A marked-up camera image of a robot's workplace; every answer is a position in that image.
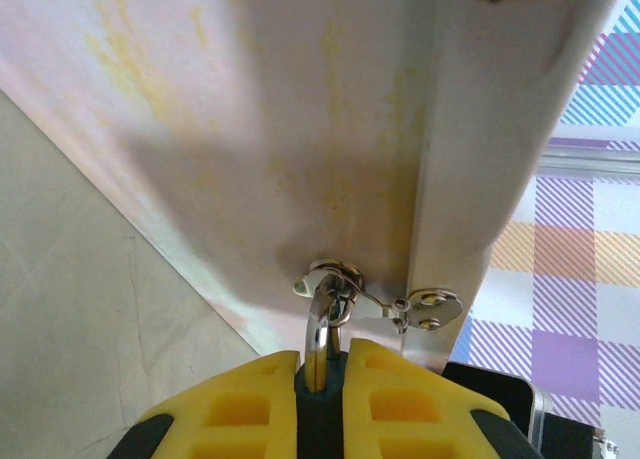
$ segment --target stained white surface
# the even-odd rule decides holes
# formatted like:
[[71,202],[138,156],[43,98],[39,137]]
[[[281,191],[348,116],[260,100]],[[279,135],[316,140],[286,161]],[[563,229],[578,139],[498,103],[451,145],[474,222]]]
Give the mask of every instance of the stained white surface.
[[104,458],[151,405],[256,356],[4,95],[0,343],[3,458]]
[[0,86],[268,353],[323,256],[469,307],[611,2],[0,0]]

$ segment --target metal clip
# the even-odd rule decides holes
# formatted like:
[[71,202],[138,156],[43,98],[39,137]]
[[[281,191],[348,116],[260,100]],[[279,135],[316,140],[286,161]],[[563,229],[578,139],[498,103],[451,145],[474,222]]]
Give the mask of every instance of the metal clip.
[[327,384],[327,361],[340,355],[339,320],[345,305],[355,301],[357,292],[335,274],[326,275],[315,289],[309,319],[304,356],[304,381],[310,392],[321,392]]
[[333,259],[314,261],[309,266],[309,272],[299,277],[293,285],[293,291],[302,297],[314,297],[316,288],[328,275],[342,280],[340,301],[343,308],[338,317],[331,321],[331,326],[339,327],[347,323],[359,295],[366,295],[364,291],[364,277],[357,267]]

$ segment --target plaid fabric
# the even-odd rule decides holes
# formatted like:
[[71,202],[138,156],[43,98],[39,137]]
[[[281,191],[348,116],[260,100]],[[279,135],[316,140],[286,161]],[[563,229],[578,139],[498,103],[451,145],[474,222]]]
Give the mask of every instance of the plaid fabric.
[[533,178],[452,359],[531,380],[637,457],[640,180]]
[[621,0],[616,12],[589,54],[561,124],[640,125],[640,0]]

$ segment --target metal hook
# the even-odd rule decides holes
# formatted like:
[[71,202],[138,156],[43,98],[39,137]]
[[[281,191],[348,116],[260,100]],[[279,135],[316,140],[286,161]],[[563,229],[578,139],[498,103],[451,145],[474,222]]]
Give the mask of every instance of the metal hook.
[[366,312],[360,308],[357,313],[359,318],[390,319],[400,334],[404,334],[409,327],[434,331],[460,316],[463,310],[460,298],[453,291],[442,287],[419,289],[407,298],[396,298],[387,303],[388,301],[382,301],[366,291],[364,277],[357,267],[335,259],[314,261],[309,272],[296,279],[293,290],[302,297],[315,297],[320,281],[329,275],[340,281],[336,283],[338,285],[334,299],[343,304],[340,312],[332,315],[329,320],[329,327],[332,328],[343,326],[351,319],[357,307],[358,296],[377,306],[377,309],[368,309]]
[[304,355],[304,381],[311,392],[321,392],[327,384],[327,361],[340,355],[340,329],[331,322],[340,316],[340,295],[344,282],[328,274],[315,290]]

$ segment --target purple plaid pattern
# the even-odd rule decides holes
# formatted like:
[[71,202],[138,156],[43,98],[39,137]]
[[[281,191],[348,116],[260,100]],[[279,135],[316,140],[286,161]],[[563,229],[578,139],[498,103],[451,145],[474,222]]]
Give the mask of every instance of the purple plaid pattern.
[[536,224],[589,228],[593,225],[591,181],[538,177]]
[[[534,194],[523,199],[519,210],[533,210],[528,216],[533,223],[516,222],[506,228],[492,259],[492,267],[518,274],[488,277],[508,282],[530,274],[533,307],[528,297],[525,304],[516,282],[487,286],[478,299],[504,304],[505,298],[490,294],[520,291],[521,302],[513,307],[532,311],[532,327],[522,327],[526,321],[521,314],[496,308],[491,317],[491,309],[476,304],[474,308],[483,311],[482,320],[467,320],[456,357],[530,379],[551,393],[561,416],[600,426],[606,413],[608,425],[603,427],[610,427],[616,414],[637,414],[640,421],[640,324],[628,319],[640,317],[630,314],[640,309],[640,287],[628,280],[640,261],[628,246],[640,240],[640,217],[637,226],[630,224],[635,215],[627,212],[628,220],[620,226],[624,212],[616,209],[635,203],[640,180],[536,177],[532,188]],[[518,217],[526,220],[527,215]],[[534,240],[523,231],[533,231]]]
[[627,0],[613,30],[600,34],[562,124],[629,125],[640,108],[640,0]]
[[596,285],[536,274],[533,325],[541,331],[596,337]]
[[640,152],[640,142],[609,141],[607,149],[612,151]]
[[600,399],[624,409],[640,410],[640,349],[601,342]]
[[471,364],[527,379],[531,377],[531,330],[473,321],[471,337]]

